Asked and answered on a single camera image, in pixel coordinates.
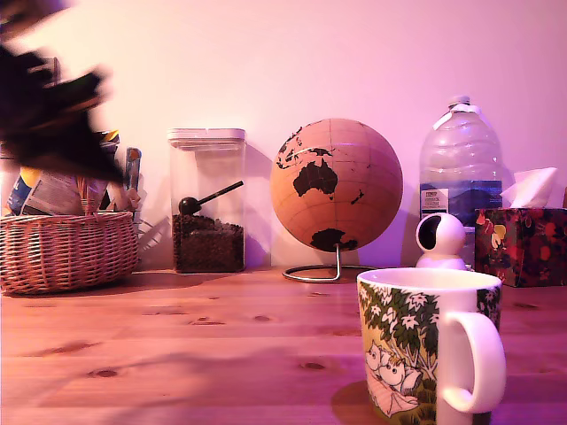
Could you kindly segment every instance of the ceramic mug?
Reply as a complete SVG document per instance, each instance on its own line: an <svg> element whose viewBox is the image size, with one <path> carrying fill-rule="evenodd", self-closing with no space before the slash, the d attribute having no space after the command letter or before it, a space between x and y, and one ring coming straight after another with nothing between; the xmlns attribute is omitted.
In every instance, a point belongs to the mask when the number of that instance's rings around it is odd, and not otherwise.
<svg viewBox="0 0 567 425"><path fill-rule="evenodd" d="M370 398L392 425L480 425L500 403L501 281L463 270L358 275Z"/></svg>

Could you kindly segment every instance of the cork globe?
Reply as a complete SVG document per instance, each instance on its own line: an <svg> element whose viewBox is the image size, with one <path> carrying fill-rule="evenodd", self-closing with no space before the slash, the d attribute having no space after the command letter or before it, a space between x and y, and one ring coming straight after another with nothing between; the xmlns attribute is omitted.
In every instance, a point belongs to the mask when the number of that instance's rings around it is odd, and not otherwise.
<svg viewBox="0 0 567 425"><path fill-rule="evenodd" d="M354 120L300 128L277 153L270 192L277 218L321 251L361 248L392 223L403 191L400 162L376 130Z"/></svg>

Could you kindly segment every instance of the metal globe stand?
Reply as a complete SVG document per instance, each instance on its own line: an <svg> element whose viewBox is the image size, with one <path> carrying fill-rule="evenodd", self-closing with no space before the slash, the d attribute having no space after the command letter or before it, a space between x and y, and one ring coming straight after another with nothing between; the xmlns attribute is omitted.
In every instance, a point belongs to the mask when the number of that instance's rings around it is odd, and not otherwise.
<svg viewBox="0 0 567 425"><path fill-rule="evenodd" d="M360 270L376 270L375 267L368 267L368 266L348 266L341 264L340 260L340 248L338 245L335 245L337 248L337 265L314 265L314 266L301 266L301 267L292 267L288 268L284 272L282 272L283 277L287 277L288 279L292 279L294 281L300 282L309 282L309 283L332 283L336 282L340 279L341 271L343 268L358 268ZM337 269L337 274L335 277L303 277L303 276L294 276L293 273L297 272L305 272L307 270L321 270L321 269Z"/></svg>

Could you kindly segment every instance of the bottle label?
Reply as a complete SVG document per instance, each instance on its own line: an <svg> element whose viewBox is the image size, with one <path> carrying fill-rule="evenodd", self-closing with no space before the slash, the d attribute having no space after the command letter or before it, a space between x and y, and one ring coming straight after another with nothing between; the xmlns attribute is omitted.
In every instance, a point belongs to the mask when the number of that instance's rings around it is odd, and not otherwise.
<svg viewBox="0 0 567 425"><path fill-rule="evenodd" d="M475 209L502 207L502 182L498 181L466 180L422 183L420 190L422 217L431 213L450 213L459 219L465 227L475 226L477 219ZM448 208L441 202L443 196L447 197ZM434 208L435 198L439 198L440 207L437 210L440 211L433 211L436 209Z"/></svg>
<svg viewBox="0 0 567 425"><path fill-rule="evenodd" d="M422 218L429 214L448 213L448 211L449 189L422 188Z"/></svg>

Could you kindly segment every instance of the water bottle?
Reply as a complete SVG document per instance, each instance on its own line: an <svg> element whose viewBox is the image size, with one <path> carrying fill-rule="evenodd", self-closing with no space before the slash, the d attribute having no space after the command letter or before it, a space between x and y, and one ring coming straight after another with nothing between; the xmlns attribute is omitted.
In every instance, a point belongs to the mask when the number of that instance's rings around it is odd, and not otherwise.
<svg viewBox="0 0 567 425"><path fill-rule="evenodd" d="M467 96L454 97L449 111L428 134L420 156L421 218L450 213L465 227L460 253L474 267L476 208L502 207L498 137Z"/></svg>

